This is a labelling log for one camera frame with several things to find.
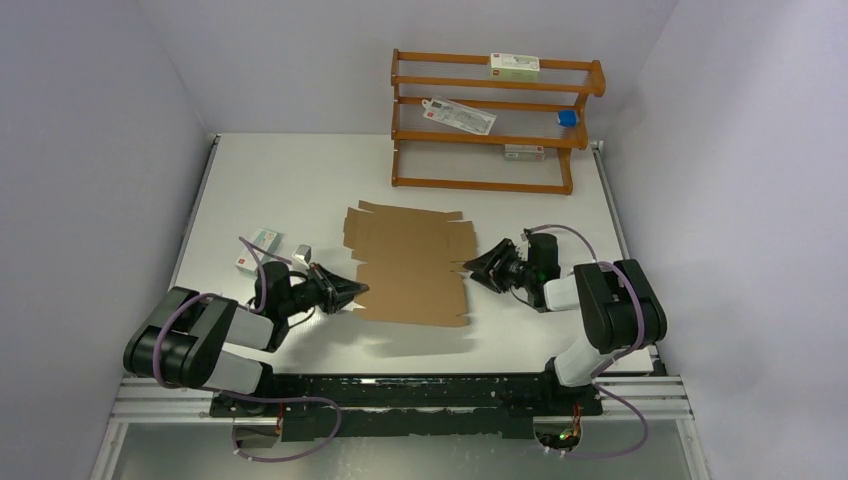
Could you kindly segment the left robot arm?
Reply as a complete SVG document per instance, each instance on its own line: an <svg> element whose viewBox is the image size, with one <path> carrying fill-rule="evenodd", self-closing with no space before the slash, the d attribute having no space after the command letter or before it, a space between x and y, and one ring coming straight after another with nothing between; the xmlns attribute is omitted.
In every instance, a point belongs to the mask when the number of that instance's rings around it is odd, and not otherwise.
<svg viewBox="0 0 848 480"><path fill-rule="evenodd" d="M277 400L277 388L269 382L273 370L226 352L225 344L275 352L290 331L290 317L335 314L368 289L317 263L301 272L280 261L260 268L250 309L234 299L173 287L128 341L123 366L165 388L236 392L242 408L261 416Z"/></svg>

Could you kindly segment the brown cardboard box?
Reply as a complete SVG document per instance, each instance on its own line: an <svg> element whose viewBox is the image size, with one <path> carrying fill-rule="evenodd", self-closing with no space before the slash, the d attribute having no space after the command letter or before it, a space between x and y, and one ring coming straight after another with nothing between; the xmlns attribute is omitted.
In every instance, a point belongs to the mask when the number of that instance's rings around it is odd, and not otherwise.
<svg viewBox="0 0 848 480"><path fill-rule="evenodd" d="M469 324L463 264L478 252L473 223L440 212L369 203L349 208L343 244L368 291L354 313L368 321L434 327Z"/></svg>

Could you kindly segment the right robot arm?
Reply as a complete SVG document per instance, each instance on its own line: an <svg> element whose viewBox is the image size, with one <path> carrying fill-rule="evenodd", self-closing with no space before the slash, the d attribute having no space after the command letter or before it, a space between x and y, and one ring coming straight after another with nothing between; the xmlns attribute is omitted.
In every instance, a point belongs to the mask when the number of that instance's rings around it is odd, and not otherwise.
<svg viewBox="0 0 848 480"><path fill-rule="evenodd" d="M552 229L566 230L587 247L588 263L568 272L560 263ZM558 224L526 229L523 251L508 238L463 264L472 280L497 294L516 299L538 313L578 310L583 333L552 358L556 377L539 391L542 406L562 414L578 399L577 387L590 384L620 358L665 338L666 314L641 265L634 259L601 261L584 235Z"/></svg>

